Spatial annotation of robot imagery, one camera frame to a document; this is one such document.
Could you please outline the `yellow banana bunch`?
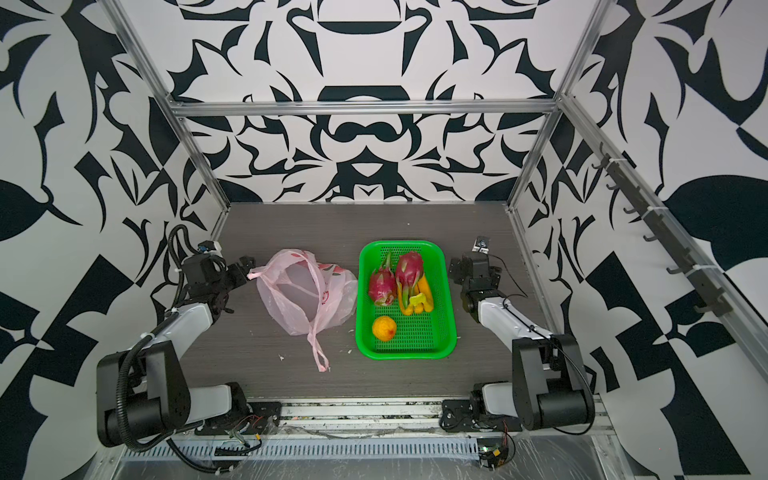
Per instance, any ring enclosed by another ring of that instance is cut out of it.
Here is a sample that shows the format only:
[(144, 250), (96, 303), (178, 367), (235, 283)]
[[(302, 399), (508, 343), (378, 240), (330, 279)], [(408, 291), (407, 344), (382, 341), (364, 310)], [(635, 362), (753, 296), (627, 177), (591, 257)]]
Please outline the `yellow banana bunch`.
[(433, 295), (425, 276), (422, 276), (414, 286), (415, 294), (409, 298), (408, 303), (404, 302), (403, 287), (400, 283), (397, 283), (397, 289), (398, 306), (403, 315), (431, 313), (434, 310)]

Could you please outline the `pink dragon fruit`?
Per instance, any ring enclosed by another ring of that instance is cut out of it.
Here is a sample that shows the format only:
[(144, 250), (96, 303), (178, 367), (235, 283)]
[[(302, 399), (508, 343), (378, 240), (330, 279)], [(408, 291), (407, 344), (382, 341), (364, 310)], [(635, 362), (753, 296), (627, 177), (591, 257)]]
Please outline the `pink dragon fruit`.
[(395, 280), (398, 287), (398, 296), (404, 307), (410, 302), (410, 297), (418, 282), (424, 275), (424, 263), (422, 256), (411, 251), (401, 255), (395, 268)]
[(392, 256), (388, 253), (381, 265), (370, 276), (368, 296), (375, 306), (387, 307), (396, 300), (396, 290)]

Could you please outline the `green plastic basket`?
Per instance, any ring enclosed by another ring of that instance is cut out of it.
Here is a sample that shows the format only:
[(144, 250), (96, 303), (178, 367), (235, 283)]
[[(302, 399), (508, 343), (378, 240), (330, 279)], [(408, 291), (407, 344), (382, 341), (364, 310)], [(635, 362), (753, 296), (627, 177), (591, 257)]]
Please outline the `green plastic basket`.
[[(419, 253), (424, 260), (426, 281), (434, 300), (431, 312), (404, 315), (397, 301), (377, 306), (368, 295), (370, 277), (386, 258), (396, 263), (408, 252)], [(374, 321), (381, 316), (392, 318), (396, 324), (394, 338), (387, 342), (373, 333)], [(423, 240), (380, 240), (361, 250), (355, 338), (360, 352), (373, 360), (435, 360), (454, 350), (457, 330), (446, 261), (437, 245)]]

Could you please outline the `pink plastic bag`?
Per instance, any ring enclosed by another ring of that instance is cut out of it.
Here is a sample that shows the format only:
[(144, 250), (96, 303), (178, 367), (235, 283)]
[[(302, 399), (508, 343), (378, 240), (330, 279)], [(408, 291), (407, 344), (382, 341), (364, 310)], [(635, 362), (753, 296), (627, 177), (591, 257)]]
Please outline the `pink plastic bag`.
[(355, 314), (358, 280), (349, 270), (321, 263), (300, 249), (283, 249), (246, 278), (256, 283), (268, 314), (291, 336), (304, 336), (317, 369), (330, 363), (318, 341), (324, 331), (344, 324)]

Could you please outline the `orange yellow fruit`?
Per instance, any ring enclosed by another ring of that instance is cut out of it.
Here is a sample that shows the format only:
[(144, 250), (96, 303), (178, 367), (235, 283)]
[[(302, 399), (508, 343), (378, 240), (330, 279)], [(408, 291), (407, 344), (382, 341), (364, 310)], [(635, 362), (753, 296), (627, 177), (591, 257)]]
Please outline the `orange yellow fruit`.
[(381, 342), (389, 342), (394, 339), (397, 332), (397, 323), (389, 316), (381, 316), (374, 320), (372, 333)]

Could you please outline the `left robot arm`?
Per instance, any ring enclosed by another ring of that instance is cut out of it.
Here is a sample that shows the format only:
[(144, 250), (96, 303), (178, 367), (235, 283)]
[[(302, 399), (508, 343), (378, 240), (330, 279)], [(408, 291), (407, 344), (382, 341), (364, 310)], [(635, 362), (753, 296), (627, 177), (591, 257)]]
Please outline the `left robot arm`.
[(230, 293), (248, 282), (253, 258), (227, 263), (216, 251), (177, 262), (172, 305), (130, 349), (97, 365), (97, 436), (105, 447), (146, 451), (185, 427), (223, 428), (250, 414), (236, 382), (192, 388), (181, 359), (228, 312)]

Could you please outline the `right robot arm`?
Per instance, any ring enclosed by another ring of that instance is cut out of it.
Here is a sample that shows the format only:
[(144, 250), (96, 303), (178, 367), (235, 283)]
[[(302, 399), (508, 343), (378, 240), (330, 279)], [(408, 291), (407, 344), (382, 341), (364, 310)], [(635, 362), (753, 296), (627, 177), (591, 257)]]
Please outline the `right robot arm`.
[(499, 289), (501, 269), (489, 255), (453, 258), (450, 280), (461, 287), (464, 310), (511, 353), (511, 379), (477, 384), (470, 394), (476, 422), (518, 420), (526, 430), (586, 434), (596, 418), (595, 400), (579, 345), (568, 334), (536, 325)]

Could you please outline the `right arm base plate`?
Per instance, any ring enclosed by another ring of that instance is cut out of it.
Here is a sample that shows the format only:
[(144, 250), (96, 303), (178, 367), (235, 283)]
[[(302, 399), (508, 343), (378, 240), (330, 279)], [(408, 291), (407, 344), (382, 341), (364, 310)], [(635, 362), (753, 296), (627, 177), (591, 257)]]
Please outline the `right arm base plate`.
[(439, 427), (448, 433), (476, 432), (480, 430), (474, 418), (469, 399), (445, 399), (441, 402)]

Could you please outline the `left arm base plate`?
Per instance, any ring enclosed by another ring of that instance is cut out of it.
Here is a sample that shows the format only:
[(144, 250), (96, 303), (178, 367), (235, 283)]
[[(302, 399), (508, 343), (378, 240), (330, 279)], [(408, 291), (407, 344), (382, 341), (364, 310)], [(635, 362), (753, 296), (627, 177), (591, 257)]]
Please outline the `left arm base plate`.
[(268, 434), (280, 425), (283, 404), (279, 401), (249, 402), (246, 415), (228, 414), (223, 420), (207, 420), (194, 433), (199, 436)]

